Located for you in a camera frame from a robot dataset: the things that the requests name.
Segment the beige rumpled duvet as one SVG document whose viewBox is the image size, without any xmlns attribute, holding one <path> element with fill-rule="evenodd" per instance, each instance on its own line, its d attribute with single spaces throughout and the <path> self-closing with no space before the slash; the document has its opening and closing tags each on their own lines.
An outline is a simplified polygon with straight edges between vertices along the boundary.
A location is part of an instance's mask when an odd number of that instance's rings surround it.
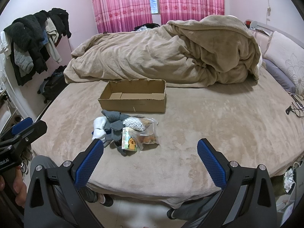
<svg viewBox="0 0 304 228">
<path fill-rule="evenodd" d="M 173 21 L 144 31 L 100 33 L 71 53 L 67 83 L 162 79 L 170 87 L 206 88 L 259 78 L 261 49 L 232 15 Z"/>
</svg>

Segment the grey knitted glove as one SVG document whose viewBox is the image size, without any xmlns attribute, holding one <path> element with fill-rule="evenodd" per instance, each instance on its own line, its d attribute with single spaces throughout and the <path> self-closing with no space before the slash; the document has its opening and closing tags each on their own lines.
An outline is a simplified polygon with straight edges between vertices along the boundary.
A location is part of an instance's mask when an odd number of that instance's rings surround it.
<svg viewBox="0 0 304 228">
<path fill-rule="evenodd" d="M 124 125 L 121 120 L 109 121 L 107 120 L 104 130 L 106 132 L 105 140 L 107 142 L 114 143 L 117 151 L 122 155 L 126 156 L 126 150 L 122 149 L 122 131 Z"/>
<path fill-rule="evenodd" d="M 125 119 L 129 118 L 130 116 L 119 111 L 107 111 L 102 110 L 101 113 L 107 118 L 110 123 L 116 121 L 124 121 Z"/>
</svg>

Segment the clear bag brown snacks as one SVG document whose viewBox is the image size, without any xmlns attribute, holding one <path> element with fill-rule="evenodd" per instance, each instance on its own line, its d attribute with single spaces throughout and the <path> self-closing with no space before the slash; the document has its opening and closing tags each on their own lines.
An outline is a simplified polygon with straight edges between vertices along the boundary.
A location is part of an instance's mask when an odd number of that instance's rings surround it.
<svg viewBox="0 0 304 228">
<path fill-rule="evenodd" d="M 158 121 L 153 118 L 137 116 L 140 122 L 144 125 L 143 131 L 137 131 L 135 140 L 138 143 L 140 150 L 144 150 L 146 145 L 158 145 L 157 125 Z"/>
</svg>

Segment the shoe rack shelf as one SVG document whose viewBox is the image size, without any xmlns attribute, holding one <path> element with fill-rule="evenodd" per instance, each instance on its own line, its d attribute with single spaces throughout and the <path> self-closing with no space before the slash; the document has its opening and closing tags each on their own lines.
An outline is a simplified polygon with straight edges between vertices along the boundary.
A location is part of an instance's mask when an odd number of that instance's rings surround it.
<svg viewBox="0 0 304 228">
<path fill-rule="evenodd" d="M 1 110 L 0 110 L 1 133 L 8 128 L 21 122 L 24 118 L 11 101 L 6 89 L 1 88 Z"/>
</svg>

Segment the left pink curtain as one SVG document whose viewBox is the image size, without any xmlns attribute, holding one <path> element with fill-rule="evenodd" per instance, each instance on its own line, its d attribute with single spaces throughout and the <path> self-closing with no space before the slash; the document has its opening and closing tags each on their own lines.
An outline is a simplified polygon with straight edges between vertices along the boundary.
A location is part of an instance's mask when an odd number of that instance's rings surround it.
<svg viewBox="0 0 304 228">
<path fill-rule="evenodd" d="M 150 0 L 91 0 L 97 31 L 129 32 L 152 23 Z"/>
</svg>

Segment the pile of hanging clothes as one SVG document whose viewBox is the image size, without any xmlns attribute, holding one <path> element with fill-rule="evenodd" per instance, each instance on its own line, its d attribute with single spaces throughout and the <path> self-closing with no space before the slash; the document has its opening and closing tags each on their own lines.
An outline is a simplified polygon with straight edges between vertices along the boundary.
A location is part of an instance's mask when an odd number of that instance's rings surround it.
<svg viewBox="0 0 304 228">
<path fill-rule="evenodd" d="M 19 86 L 47 71 L 49 58 L 61 63 L 57 45 L 64 36 L 72 33 L 69 14 L 61 8 L 19 17 L 1 31 L 1 53 L 10 60 Z"/>
</svg>

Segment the black backpack on floor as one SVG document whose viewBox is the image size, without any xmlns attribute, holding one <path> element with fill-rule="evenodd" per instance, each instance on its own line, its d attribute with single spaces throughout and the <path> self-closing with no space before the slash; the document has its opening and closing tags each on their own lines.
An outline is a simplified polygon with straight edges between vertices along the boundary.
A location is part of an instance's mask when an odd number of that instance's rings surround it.
<svg viewBox="0 0 304 228">
<path fill-rule="evenodd" d="M 67 87 L 63 74 L 66 67 L 66 65 L 59 66 L 49 77 L 44 79 L 40 85 L 37 93 L 43 95 L 45 104 L 53 101 Z"/>
</svg>

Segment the person's left shoe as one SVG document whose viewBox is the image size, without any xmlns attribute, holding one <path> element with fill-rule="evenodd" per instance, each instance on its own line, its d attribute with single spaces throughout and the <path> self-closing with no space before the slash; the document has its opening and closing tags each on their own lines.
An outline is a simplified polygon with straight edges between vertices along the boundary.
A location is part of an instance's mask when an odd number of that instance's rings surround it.
<svg viewBox="0 0 304 228">
<path fill-rule="evenodd" d="M 98 202 L 105 207 L 111 207 L 113 205 L 113 199 L 108 194 L 99 194 Z"/>
</svg>

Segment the dark clothes behind duvet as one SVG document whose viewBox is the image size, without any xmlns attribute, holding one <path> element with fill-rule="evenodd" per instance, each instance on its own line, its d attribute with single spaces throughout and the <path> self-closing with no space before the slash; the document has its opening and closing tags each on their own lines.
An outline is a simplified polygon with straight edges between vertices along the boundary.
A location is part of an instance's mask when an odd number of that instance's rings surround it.
<svg viewBox="0 0 304 228">
<path fill-rule="evenodd" d="M 157 27 L 160 27 L 160 25 L 157 23 L 146 23 L 146 24 L 135 27 L 133 31 L 144 31 L 144 30 L 149 30 L 149 29 L 153 29 L 153 28 L 157 28 Z"/>
</svg>

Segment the bag of white beads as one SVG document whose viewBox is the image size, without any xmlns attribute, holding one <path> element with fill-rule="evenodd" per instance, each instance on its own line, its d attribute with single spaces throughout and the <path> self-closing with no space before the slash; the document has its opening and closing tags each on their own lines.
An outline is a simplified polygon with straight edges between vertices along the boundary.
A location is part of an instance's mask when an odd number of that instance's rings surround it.
<svg viewBox="0 0 304 228">
<path fill-rule="evenodd" d="M 144 131 L 146 128 L 142 117 L 130 116 L 123 120 L 123 125 L 136 131 Z"/>
</svg>

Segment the capybara tissue pack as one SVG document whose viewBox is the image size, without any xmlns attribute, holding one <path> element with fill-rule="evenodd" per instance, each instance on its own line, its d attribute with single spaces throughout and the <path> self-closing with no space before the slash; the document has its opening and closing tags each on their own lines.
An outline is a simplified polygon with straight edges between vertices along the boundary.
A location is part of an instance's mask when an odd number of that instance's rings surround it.
<svg viewBox="0 0 304 228">
<path fill-rule="evenodd" d="M 136 132 L 132 128 L 124 127 L 122 130 L 122 149 L 137 152 Z"/>
</svg>

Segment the white floral pillow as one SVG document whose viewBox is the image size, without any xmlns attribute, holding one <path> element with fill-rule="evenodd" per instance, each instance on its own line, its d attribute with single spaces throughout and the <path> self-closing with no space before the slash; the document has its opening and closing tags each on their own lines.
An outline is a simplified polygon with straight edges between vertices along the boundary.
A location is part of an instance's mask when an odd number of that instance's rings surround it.
<svg viewBox="0 0 304 228">
<path fill-rule="evenodd" d="M 292 81 L 303 97 L 303 48 L 278 31 L 269 38 L 264 58 L 273 62 Z"/>
</svg>

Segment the grey pillow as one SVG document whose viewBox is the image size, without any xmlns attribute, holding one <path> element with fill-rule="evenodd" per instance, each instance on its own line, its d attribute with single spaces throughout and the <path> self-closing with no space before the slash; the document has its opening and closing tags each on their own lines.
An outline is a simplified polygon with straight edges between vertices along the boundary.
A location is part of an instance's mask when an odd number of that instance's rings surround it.
<svg viewBox="0 0 304 228">
<path fill-rule="evenodd" d="M 283 87 L 283 89 L 291 94 L 295 94 L 296 86 L 289 77 L 278 68 L 273 62 L 263 59 L 266 70 L 271 74 L 271 76 Z"/>
</svg>

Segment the grey bed headboard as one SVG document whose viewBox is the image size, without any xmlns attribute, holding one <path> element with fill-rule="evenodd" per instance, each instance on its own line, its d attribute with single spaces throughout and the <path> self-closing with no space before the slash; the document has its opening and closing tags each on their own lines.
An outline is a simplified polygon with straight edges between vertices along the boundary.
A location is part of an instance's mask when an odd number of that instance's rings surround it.
<svg viewBox="0 0 304 228">
<path fill-rule="evenodd" d="M 262 52 L 264 53 L 267 49 L 267 44 L 269 41 L 269 37 L 275 32 L 278 31 L 279 33 L 285 35 L 287 38 L 298 44 L 300 47 L 303 48 L 303 42 L 298 40 L 297 38 L 293 37 L 292 35 L 284 32 L 280 29 L 274 28 L 273 26 L 269 26 L 267 24 L 263 24 L 257 21 L 247 21 L 246 25 L 249 29 L 253 32 L 255 39 L 257 40 Z"/>
</svg>

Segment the white sock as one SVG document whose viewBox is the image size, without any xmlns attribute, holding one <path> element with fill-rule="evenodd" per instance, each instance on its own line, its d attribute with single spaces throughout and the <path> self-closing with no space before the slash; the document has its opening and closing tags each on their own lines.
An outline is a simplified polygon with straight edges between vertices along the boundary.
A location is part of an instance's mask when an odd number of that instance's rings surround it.
<svg viewBox="0 0 304 228">
<path fill-rule="evenodd" d="M 97 117 L 93 122 L 93 136 L 92 141 L 94 139 L 104 139 L 106 136 L 105 125 L 107 122 L 107 118 L 105 116 Z"/>
</svg>

